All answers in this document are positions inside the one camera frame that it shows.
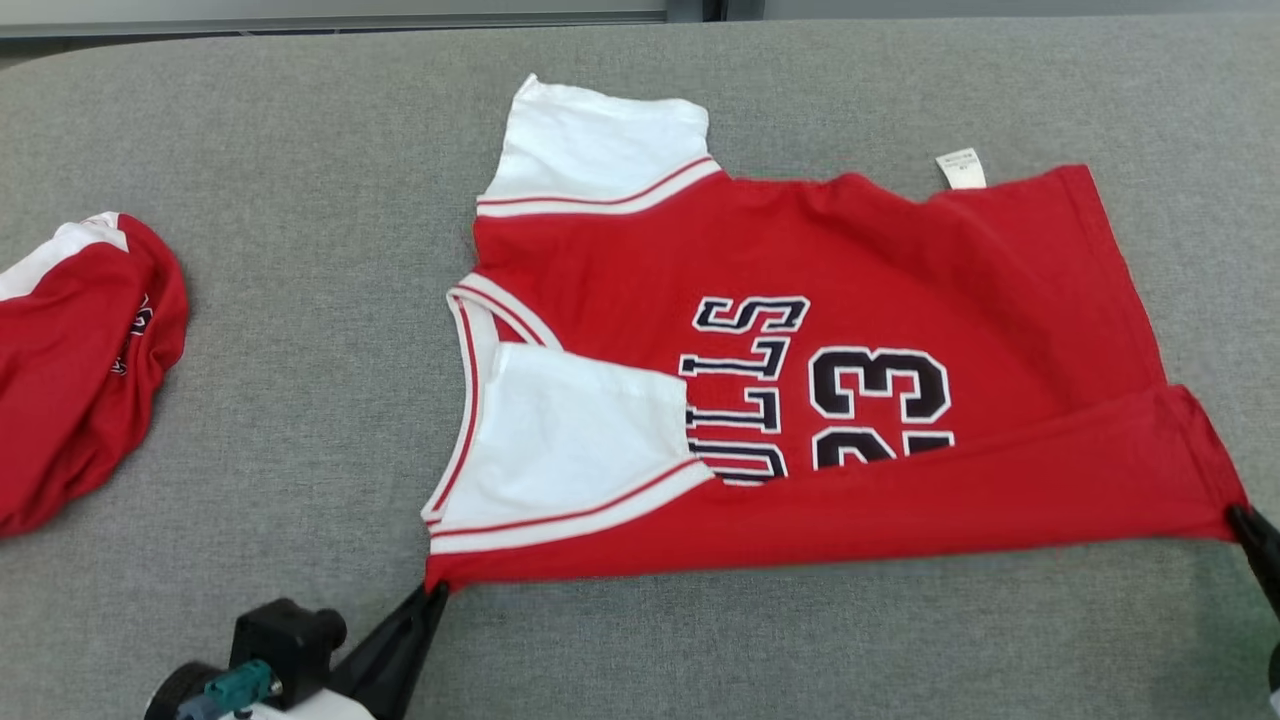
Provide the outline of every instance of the red stripe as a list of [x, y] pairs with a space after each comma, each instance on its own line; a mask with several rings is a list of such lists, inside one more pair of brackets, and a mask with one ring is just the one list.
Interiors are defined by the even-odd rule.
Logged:
[[458, 284], [457, 287], [458, 287], [458, 290], [465, 290], [465, 291], [467, 291], [467, 292], [470, 292], [472, 295], [479, 295], [481, 299], [486, 300], [494, 307], [498, 307], [499, 310], [504, 310], [507, 313], [507, 315], [511, 316], [511, 319], [516, 320], [517, 323], [520, 323], [520, 327], [525, 328], [525, 332], [529, 333], [527, 337], [534, 338], [538, 342], [538, 345], [541, 345], [541, 346], [547, 345], [547, 341], [543, 340], [543, 337], [539, 336], [536, 332], [534, 332], [534, 328], [531, 328], [529, 325], [529, 323], [526, 323], [525, 319], [520, 316], [520, 313], [516, 313], [511, 307], [507, 307], [497, 297], [489, 295], [488, 292], [481, 292], [481, 291], [479, 291], [479, 290], [476, 290], [474, 287], [468, 287], [468, 286], [465, 286], [465, 284]]
[[689, 468], [690, 465], [692, 465], [695, 462], [698, 462], [698, 459], [696, 457], [690, 457], [689, 460], [685, 460], [680, 465], [676, 465], [671, 470], [667, 470], [666, 473], [663, 473], [663, 474], [658, 475], [657, 478], [649, 480], [648, 483], [637, 487], [636, 489], [634, 489], [634, 491], [623, 495], [622, 497], [614, 498], [614, 500], [612, 500], [609, 502], [605, 502], [604, 505], [600, 505], [599, 507], [593, 507], [590, 510], [582, 510], [582, 511], [579, 511], [579, 512], [568, 512], [568, 514], [564, 514], [564, 515], [554, 515], [552, 518], [540, 518], [538, 520], [522, 520], [520, 523], [507, 523], [506, 525], [490, 525], [488, 528], [465, 528], [465, 529], [458, 529], [458, 530], [440, 530], [440, 532], [431, 533], [431, 536], [440, 538], [440, 537], [444, 537], [444, 536], [468, 536], [468, 534], [475, 534], [475, 533], [492, 533], [492, 532], [497, 532], [497, 530], [509, 530], [509, 529], [513, 529], [513, 528], [525, 528], [525, 527], [529, 527], [529, 525], [541, 525], [544, 523], [556, 523], [556, 521], [559, 521], [559, 520], [572, 520], [575, 518], [582, 518], [584, 515], [593, 515], [595, 512], [600, 512], [603, 510], [608, 510], [609, 507], [613, 507], [614, 505], [618, 505], [620, 502], [623, 502], [626, 500], [630, 500], [630, 498], [635, 497], [636, 495], [639, 495], [639, 493], [641, 493], [641, 492], [652, 488], [653, 486], [655, 486], [655, 484], [666, 480], [667, 478], [675, 475], [676, 473], [684, 470], [685, 468]]
[[712, 156], [710, 155], [699, 158], [699, 159], [694, 160], [692, 163], [689, 163], [687, 165], [685, 165], [684, 168], [680, 168], [678, 170], [676, 170], [676, 172], [671, 173], [669, 176], [662, 178], [660, 181], [650, 184], [645, 190], [641, 190], [640, 192], [637, 192], [635, 195], [628, 195], [627, 197], [620, 197], [617, 200], [577, 200], [577, 199], [573, 199], [573, 197], [541, 196], [541, 197], [516, 197], [516, 199], [512, 199], [512, 200], [476, 200], [476, 205], [515, 205], [516, 202], [573, 202], [575, 205], [621, 205], [623, 202], [630, 202], [632, 200], [636, 200], [637, 197], [643, 197], [645, 195], [649, 195], [650, 192], [653, 192], [653, 191], [658, 190], [659, 187], [662, 187], [663, 183], [666, 183], [667, 181], [669, 181], [669, 179], [675, 178], [676, 176], [684, 173], [685, 170], [687, 170], [690, 168], [695, 168], [698, 165], [701, 165], [703, 163], [709, 163], [709, 161], [712, 161]]
[[471, 340], [471, 320], [467, 318], [466, 305], [457, 299], [454, 299], [453, 302], [458, 306], [458, 316], [462, 318], [462, 333], [467, 338], [467, 372], [471, 373], [471, 387], [468, 388], [471, 393], [471, 413], [467, 418], [467, 434], [462, 441], [462, 452], [458, 452], [458, 462], [453, 466], [453, 473], [449, 475], [449, 480], [444, 484], [444, 492], [440, 493], [440, 500], [435, 501], [435, 506], [431, 507], [431, 512], [439, 512], [440, 506], [444, 505], [444, 500], [449, 497], [449, 491], [453, 489], [453, 483], [458, 480], [458, 474], [462, 473], [462, 464], [466, 462], [467, 451], [471, 450], [471, 437], [476, 430], [476, 407], [480, 402], [480, 370], [476, 364], [475, 342]]

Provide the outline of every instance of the gray table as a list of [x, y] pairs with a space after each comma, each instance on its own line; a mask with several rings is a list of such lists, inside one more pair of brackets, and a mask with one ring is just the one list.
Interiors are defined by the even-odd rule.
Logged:
[[[1280, 514], [1275, 17], [762, 23], [109, 47], [0, 73], [0, 266], [104, 209], [183, 261], [187, 355], [102, 491], [0, 543], [0, 717], [141, 714], [280, 594], [361, 637], [421, 573], [462, 411], [445, 287], [525, 73], [710, 110], [732, 173], [910, 197], [975, 146], [1093, 167], [1171, 377]], [[474, 588], [413, 717], [1267, 717], [1239, 550]]]

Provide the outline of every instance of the red fabric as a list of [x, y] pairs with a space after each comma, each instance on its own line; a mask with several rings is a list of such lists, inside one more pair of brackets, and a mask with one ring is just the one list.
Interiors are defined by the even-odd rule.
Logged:
[[[695, 427], [703, 442], [771, 442], [785, 478], [719, 480], [648, 516], [517, 550], [438, 555], [428, 584], [664, 573], [977, 552], [1179, 536], [1230, 539], [1247, 502], [1199, 404], [1165, 378], [1149, 322], [1084, 167], [913, 202], [859, 176], [827, 183], [717, 174], [631, 215], [481, 217], [476, 272], [566, 351], [676, 374], [682, 356], [751, 359], [786, 337], [776, 379], [686, 377], [698, 409], [748, 410], [772, 388], [781, 432]], [[803, 296], [794, 332], [707, 332], [708, 297]], [[819, 413], [814, 360], [906, 348], [945, 366], [950, 405], [908, 421], [838, 375], [851, 416]], [[892, 459], [819, 465], [815, 438], [873, 430]], [[904, 433], [954, 447], [905, 457]]]
[[0, 537], [105, 483], [142, 442], [151, 398], [182, 356], [177, 260], [141, 222], [119, 215], [118, 229], [128, 252], [90, 245], [31, 295], [0, 302]]

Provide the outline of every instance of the clothing tag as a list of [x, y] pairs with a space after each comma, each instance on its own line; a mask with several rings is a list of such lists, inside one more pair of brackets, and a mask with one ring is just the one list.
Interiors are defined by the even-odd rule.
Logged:
[[987, 176], [982, 174], [982, 161], [978, 160], [978, 152], [973, 147], [938, 158], [938, 167], [947, 176], [951, 190], [987, 187]]

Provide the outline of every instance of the jersey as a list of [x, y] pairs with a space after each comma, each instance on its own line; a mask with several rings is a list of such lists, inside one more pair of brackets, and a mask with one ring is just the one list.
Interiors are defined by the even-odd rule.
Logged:
[[67, 223], [0, 273], [0, 537], [108, 480], [182, 355], [178, 263], [118, 213]]
[[1089, 170], [730, 177], [705, 110], [517, 92], [449, 293], [428, 584], [1230, 538]]

